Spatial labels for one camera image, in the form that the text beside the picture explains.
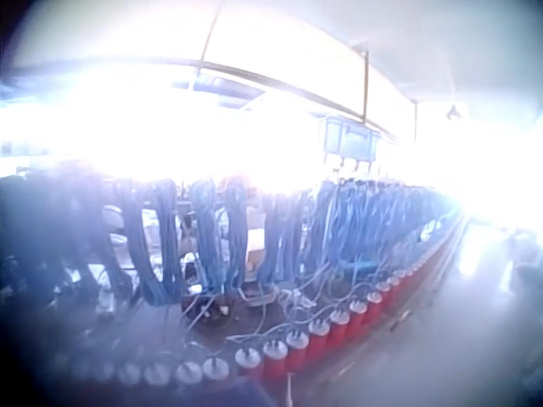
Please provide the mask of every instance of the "thin wire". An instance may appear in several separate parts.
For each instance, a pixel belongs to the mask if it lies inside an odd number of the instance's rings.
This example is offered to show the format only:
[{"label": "thin wire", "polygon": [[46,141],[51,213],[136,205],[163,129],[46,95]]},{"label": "thin wire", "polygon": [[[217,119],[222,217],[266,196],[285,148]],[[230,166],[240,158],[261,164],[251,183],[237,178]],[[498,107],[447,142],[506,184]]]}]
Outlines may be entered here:
[{"label": "thin wire", "polygon": [[204,306],[204,308],[200,311],[200,313],[196,316],[196,318],[193,319],[193,321],[188,326],[187,330],[185,331],[185,337],[188,335],[191,329],[193,329],[194,325],[199,321],[202,316],[207,312],[207,310],[210,308],[210,306],[213,304],[213,301],[215,301],[216,295],[211,297],[210,301]]}]

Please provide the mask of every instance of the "cable bundle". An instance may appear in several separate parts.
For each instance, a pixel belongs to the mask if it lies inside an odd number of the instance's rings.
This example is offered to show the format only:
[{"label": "cable bundle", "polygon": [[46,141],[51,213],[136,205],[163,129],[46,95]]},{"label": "cable bundle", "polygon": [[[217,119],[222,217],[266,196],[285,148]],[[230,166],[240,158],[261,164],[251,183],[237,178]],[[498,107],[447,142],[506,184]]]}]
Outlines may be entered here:
[{"label": "cable bundle", "polygon": [[0,225],[3,246],[14,256],[29,294],[38,304],[48,304],[55,287],[62,284],[64,271],[55,263],[48,264],[44,243],[51,237],[39,208],[46,199],[34,187],[20,176],[0,180]]},{"label": "cable bundle", "polygon": [[49,185],[52,199],[48,216],[54,224],[57,233],[57,249],[68,267],[75,269],[81,276],[81,284],[89,298],[98,296],[98,282],[92,275],[87,263],[85,239],[81,234],[81,220],[85,214],[80,205],[74,200],[70,190],[73,180],[70,175],[61,176]]},{"label": "cable bundle", "polygon": [[159,218],[160,246],[162,249],[164,289],[170,298],[179,298],[187,290],[179,264],[179,247],[176,231],[177,187],[172,180],[154,184],[154,201]]},{"label": "cable bundle", "polygon": [[74,185],[74,195],[84,214],[81,229],[89,246],[104,265],[115,297],[126,300],[132,296],[132,279],[121,269],[104,223],[103,184],[103,180],[94,174],[83,175]]},{"label": "cable bundle", "polygon": [[212,180],[196,181],[189,190],[198,224],[199,260],[207,282],[202,282],[212,292],[220,292],[226,276],[221,263],[218,231],[215,221],[216,189]]},{"label": "cable bundle", "polygon": [[143,231],[142,210],[146,189],[144,185],[129,180],[119,181],[115,185],[125,224],[128,252],[139,276],[139,290],[149,304],[160,306],[168,304],[169,297],[154,274]]},{"label": "cable bundle", "polygon": [[281,214],[281,199],[284,197],[265,197],[263,206],[266,212],[264,223],[264,246],[266,256],[256,271],[258,281],[262,284],[269,284],[276,280],[277,256],[279,255],[279,244],[283,228]]},{"label": "cable bundle", "polygon": [[230,261],[227,271],[227,287],[239,288],[244,281],[247,257],[247,193],[242,180],[228,182],[225,205],[228,213],[228,251]]},{"label": "cable bundle", "polygon": [[310,271],[324,265],[327,257],[327,232],[333,212],[337,187],[331,181],[322,183],[316,195],[316,208],[310,223],[309,236],[303,250],[305,267]]}]

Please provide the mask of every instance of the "red cylinder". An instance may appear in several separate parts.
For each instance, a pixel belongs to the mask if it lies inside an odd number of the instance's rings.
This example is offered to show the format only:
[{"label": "red cylinder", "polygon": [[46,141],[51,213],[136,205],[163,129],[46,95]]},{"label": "red cylinder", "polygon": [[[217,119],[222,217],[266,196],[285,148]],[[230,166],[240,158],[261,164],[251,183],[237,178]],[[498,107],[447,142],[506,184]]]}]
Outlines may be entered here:
[{"label": "red cylinder", "polygon": [[406,270],[406,275],[402,285],[404,287],[409,287],[413,284],[413,280],[415,280],[415,271],[413,269]]},{"label": "red cylinder", "polygon": [[362,332],[366,319],[367,305],[365,302],[355,300],[349,304],[350,321],[347,326],[347,337],[356,337]]},{"label": "red cylinder", "polygon": [[142,368],[136,363],[127,362],[117,370],[121,397],[128,404],[137,404],[142,394]]},{"label": "red cylinder", "polygon": [[74,400],[88,400],[94,393],[94,382],[92,380],[92,365],[88,359],[79,359],[72,362],[70,366],[71,388],[69,398]]},{"label": "red cylinder", "polygon": [[92,373],[94,386],[94,397],[98,403],[112,403],[116,396],[115,365],[106,361],[97,363]]},{"label": "red cylinder", "polygon": [[324,320],[313,320],[309,324],[309,345],[307,347],[307,357],[315,359],[320,356],[324,349],[330,333],[330,325]]},{"label": "red cylinder", "polygon": [[268,341],[264,345],[264,376],[270,379],[284,376],[287,371],[288,348],[285,342]]},{"label": "red cylinder", "polygon": [[329,347],[336,348],[344,342],[349,320],[349,313],[343,310],[336,309],[330,315],[330,333],[327,342]]},{"label": "red cylinder", "polygon": [[230,376],[230,367],[224,359],[208,358],[202,365],[202,373],[210,382],[222,382]]},{"label": "red cylinder", "polygon": [[262,377],[264,364],[262,363],[262,357],[258,350],[254,348],[238,349],[234,355],[234,359],[238,364],[239,372],[242,376],[251,377],[253,379],[260,379]]},{"label": "red cylinder", "polygon": [[381,297],[383,298],[382,302],[382,311],[384,309],[387,309],[389,307],[390,303],[390,284],[387,282],[378,282],[375,286],[379,293],[381,294]]},{"label": "red cylinder", "polygon": [[396,276],[392,276],[387,280],[390,285],[390,305],[395,304],[398,299],[398,292],[400,291],[400,279]]},{"label": "red cylinder", "polygon": [[373,325],[381,317],[381,305],[383,303],[383,297],[378,292],[369,293],[366,297],[367,311],[366,311],[366,323]]},{"label": "red cylinder", "polygon": [[292,331],[287,335],[286,342],[288,346],[287,370],[299,371],[304,367],[309,338],[302,331]]}]

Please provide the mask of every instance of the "wire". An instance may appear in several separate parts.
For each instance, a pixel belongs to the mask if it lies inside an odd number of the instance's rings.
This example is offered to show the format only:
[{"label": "wire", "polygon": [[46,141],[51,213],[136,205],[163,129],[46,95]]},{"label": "wire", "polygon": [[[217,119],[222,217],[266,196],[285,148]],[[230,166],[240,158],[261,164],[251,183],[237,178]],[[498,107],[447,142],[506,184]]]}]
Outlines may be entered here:
[{"label": "wire", "polygon": [[185,331],[185,337],[190,333],[191,329],[193,329],[194,325],[196,325],[196,323],[199,321],[199,319],[202,318],[202,316],[204,316],[204,314],[207,312],[207,310],[213,304],[213,301],[215,301],[215,298],[216,298],[216,295],[211,297],[210,300],[208,301],[208,303],[202,308],[200,313],[198,315],[196,315],[196,318],[193,319],[193,321],[190,323],[187,330]]},{"label": "wire", "polygon": [[123,180],[116,183],[115,192],[125,225],[128,252],[139,277],[142,296],[153,306],[167,305],[170,297],[154,274],[143,231],[142,212],[147,188],[142,184]]}]

